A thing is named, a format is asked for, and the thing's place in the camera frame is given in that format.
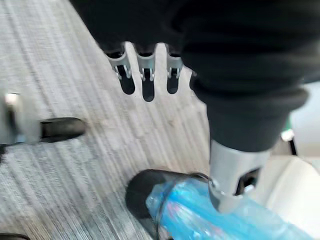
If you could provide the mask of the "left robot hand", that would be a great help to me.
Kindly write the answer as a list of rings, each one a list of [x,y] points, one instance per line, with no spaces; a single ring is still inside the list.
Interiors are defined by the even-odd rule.
[[[112,63],[136,49],[140,73],[167,44],[192,70],[191,89],[206,104],[210,198],[221,213],[256,185],[292,111],[307,100],[303,79],[320,70],[317,0],[73,0]]]

